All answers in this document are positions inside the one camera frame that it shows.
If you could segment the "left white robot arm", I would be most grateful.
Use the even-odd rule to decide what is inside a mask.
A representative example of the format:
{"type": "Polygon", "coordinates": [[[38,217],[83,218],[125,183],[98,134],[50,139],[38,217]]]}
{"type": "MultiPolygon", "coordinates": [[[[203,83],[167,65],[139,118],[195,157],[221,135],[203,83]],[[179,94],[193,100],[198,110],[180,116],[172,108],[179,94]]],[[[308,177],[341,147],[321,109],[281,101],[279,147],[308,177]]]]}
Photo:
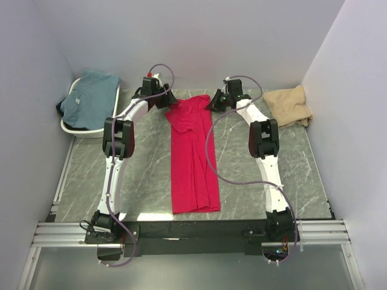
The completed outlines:
{"type": "Polygon", "coordinates": [[[161,81],[160,73],[149,73],[129,105],[117,116],[105,120],[102,150],[106,172],[102,195],[87,232],[115,234],[120,216],[123,175],[135,149],[134,125],[153,107],[166,108],[177,103],[171,87],[161,81]]]}

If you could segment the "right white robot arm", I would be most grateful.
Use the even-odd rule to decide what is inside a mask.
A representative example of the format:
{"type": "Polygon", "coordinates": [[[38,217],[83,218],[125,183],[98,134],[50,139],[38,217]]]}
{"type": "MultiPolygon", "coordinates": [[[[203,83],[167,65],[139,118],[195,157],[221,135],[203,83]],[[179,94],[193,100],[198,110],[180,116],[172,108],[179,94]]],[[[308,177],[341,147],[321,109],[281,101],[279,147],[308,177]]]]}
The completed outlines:
{"type": "Polygon", "coordinates": [[[248,184],[262,184],[265,191],[265,235],[271,240],[294,236],[298,241],[296,215],[283,190],[278,167],[279,127],[277,121],[266,117],[242,90],[243,76],[228,77],[223,89],[218,89],[206,109],[220,113],[220,118],[236,112],[249,125],[249,153],[255,159],[261,180],[248,184]]]}

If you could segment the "red t shirt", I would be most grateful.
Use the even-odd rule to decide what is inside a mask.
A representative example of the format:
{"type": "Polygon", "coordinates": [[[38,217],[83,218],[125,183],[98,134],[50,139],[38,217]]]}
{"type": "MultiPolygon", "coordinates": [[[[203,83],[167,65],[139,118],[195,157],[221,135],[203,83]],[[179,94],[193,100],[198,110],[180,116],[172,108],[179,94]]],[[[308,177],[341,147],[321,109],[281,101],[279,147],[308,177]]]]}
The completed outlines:
{"type": "Polygon", "coordinates": [[[220,211],[210,97],[197,95],[179,100],[166,113],[171,126],[172,213],[210,213],[220,211]]]}

